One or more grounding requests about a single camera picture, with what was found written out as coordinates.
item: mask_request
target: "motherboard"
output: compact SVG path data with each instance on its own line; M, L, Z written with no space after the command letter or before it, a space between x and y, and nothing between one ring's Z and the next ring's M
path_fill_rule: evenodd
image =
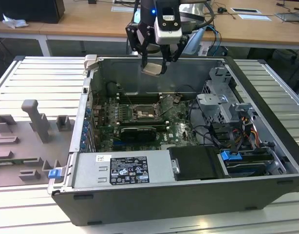
M98 98L96 103L93 126L98 152L198 145L187 118L189 101L180 95Z

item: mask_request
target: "desk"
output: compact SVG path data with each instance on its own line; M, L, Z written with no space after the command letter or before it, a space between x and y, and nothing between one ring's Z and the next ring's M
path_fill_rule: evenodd
M276 6L276 0L217 0L224 3L230 13L230 7L254 8L264 15L287 12ZM130 22L132 13L112 12L112 4L86 1L64 0L65 14L58 24L29 23L27 28L11 29L0 22L0 37L37 39L44 56L50 56L48 40L80 41L126 41L125 27ZM286 7L299 7L299 2L286 2ZM222 34L223 46L299 49L299 24L282 23L276 16L269 16L272 21L241 19L235 15L217 15L215 25ZM212 32L206 32L205 45L214 40Z

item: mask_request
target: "blue latch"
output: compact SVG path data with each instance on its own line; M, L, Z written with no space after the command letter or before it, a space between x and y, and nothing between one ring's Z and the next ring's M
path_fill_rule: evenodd
M229 150L224 150L220 153L223 161L225 160L242 160L242 156L240 153L230 154Z
M62 169L51 169L48 174L49 179L60 179L62 174Z

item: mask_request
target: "power supply label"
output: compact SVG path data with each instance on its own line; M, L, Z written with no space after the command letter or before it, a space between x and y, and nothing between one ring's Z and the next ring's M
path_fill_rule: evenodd
M146 157L112 157L111 185L149 183L149 168Z

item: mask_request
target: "floor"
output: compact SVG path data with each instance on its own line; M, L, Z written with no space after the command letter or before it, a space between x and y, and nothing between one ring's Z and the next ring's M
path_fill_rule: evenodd
M3 44L8 50L15 55L25 56L42 56L41 49L38 42L33 39L2 39ZM51 40L50 47L54 56L84 56L86 54L98 54L98 55L125 55L126 44L124 42L94 42L86 41L86 52L81 52L80 43L78 41L62 41ZM234 59L246 59L249 48L242 47L228 47L228 56ZM254 59L266 59L271 53L270 50L258 49L252 55ZM285 81L288 81L294 70L299 65L299 51L295 64L291 63L291 52L287 50L275 50L271 59L267 60L267 63L275 70L275 72ZM12 62L13 57L5 50L3 45L0 44L0 77ZM299 70L294 75L290 86L294 86L297 79L299 79Z

